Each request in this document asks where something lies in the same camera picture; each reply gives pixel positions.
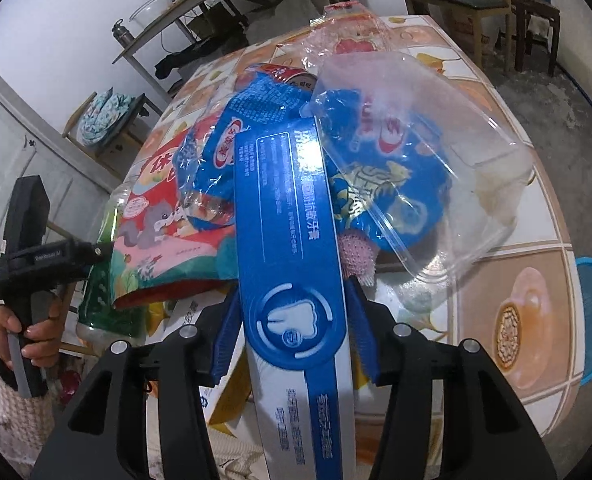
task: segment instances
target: blue toothpaste box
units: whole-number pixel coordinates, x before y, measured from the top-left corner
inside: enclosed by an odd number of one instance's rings
[[[235,156],[239,286],[269,476],[351,480],[345,296],[314,120],[240,132]]]

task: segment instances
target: water bottle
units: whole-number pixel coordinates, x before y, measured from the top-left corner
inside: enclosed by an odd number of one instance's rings
[[[101,225],[98,242],[111,242],[116,237],[122,210],[134,186],[133,179],[123,182],[109,197]],[[132,346],[145,342],[146,307],[137,306],[115,310],[111,298],[111,262],[92,267],[87,278],[83,301],[78,307],[76,335],[91,344],[101,354],[114,341],[129,341]]]

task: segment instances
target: concrete floor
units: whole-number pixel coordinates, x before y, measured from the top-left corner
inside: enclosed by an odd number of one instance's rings
[[[553,78],[546,74],[546,56],[534,46],[525,72],[508,77],[502,59],[489,56],[484,71],[540,155],[576,257],[592,256],[592,108],[560,69]],[[592,381],[580,388],[571,413],[544,441],[563,478],[592,443]]]

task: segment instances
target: human hand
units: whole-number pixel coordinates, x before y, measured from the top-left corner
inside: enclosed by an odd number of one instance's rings
[[[23,348],[22,354],[23,357],[31,359],[34,366],[50,367],[56,364],[68,308],[69,301],[63,302],[54,296],[49,309],[49,317],[25,330],[25,336],[35,342],[27,344]],[[7,332],[19,333],[21,329],[20,321],[11,309],[0,304],[0,358],[10,369],[13,369],[13,366],[7,342]]]

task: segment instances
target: blue snack bag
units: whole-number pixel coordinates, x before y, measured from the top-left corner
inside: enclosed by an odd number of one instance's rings
[[[183,140],[173,157],[183,208],[198,230],[214,229],[234,222],[234,138],[251,126],[277,124],[300,117],[311,92],[271,76],[256,73],[244,90],[225,106],[202,153],[193,132]]]
[[[437,126],[410,110],[394,116],[377,107],[348,89],[312,102],[337,231],[360,229],[392,251],[418,243],[441,220],[449,180]]]

